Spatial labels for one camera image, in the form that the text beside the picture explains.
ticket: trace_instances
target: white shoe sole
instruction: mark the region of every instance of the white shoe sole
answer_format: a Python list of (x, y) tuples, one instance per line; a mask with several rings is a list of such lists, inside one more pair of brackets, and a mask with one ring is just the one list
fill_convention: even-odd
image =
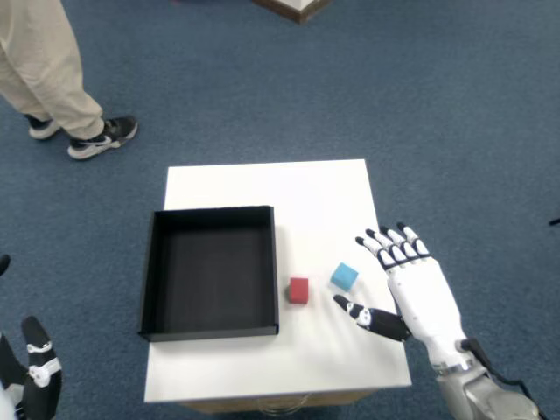
[(97, 156), (109, 149), (118, 149), (119, 147), (127, 143), (132, 137), (134, 137), (137, 131), (138, 131), (138, 122), (134, 126), (134, 129), (132, 129), (132, 131), (125, 138), (122, 138), (121, 140), (118, 140), (113, 143), (105, 144), (103, 146), (89, 146), (82, 150), (76, 150), (74, 147), (68, 146), (68, 155), (70, 155), (70, 158), (76, 160), (86, 160), (86, 159), (93, 158), (94, 156)]
[(30, 127), (29, 135), (35, 140), (45, 140), (54, 135), (58, 130), (60, 130), (60, 126), (52, 120), (45, 129), (34, 129)]

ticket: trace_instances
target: blue cube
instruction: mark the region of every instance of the blue cube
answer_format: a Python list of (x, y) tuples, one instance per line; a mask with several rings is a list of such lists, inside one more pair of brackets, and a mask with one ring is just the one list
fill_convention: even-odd
[(343, 291), (350, 291), (356, 278), (358, 278), (358, 271), (351, 269), (341, 262), (334, 273), (332, 273), (331, 282), (340, 287)]

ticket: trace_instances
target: red cube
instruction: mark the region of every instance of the red cube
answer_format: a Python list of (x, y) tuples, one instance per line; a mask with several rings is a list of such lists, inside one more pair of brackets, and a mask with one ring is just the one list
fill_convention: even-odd
[(308, 298), (309, 288), (307, 279), (292, 277), (290, 279), (290, 303), (305, 305)]

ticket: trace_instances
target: black sneaker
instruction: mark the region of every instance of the black sneaker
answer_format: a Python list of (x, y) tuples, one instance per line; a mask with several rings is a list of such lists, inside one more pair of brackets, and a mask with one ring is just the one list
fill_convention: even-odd
[(138, 122), (134, 116), (106, 120), (105, 128), (99, 136), (88, 140), (72, 138), (68, 146), (68, 154), (77, 160), (92, 158), (109, 149), (121, 147), (134, 137), (137, 130)]
[(40, 121), (32, 115), (25, 115), (29, 121), (29, 135), (37, 140), (46, 140), (60, 130), (54, 120)]

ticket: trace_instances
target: person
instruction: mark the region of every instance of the person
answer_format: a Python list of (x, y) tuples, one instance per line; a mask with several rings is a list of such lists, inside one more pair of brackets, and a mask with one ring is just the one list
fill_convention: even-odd
[(137, 133), (133, 116), (103, 120), (84, 91), (81, 56), (60, 0), (0, 0), (0, 94), (46, 139), (63, 129), (68, 154), (84, 160)]

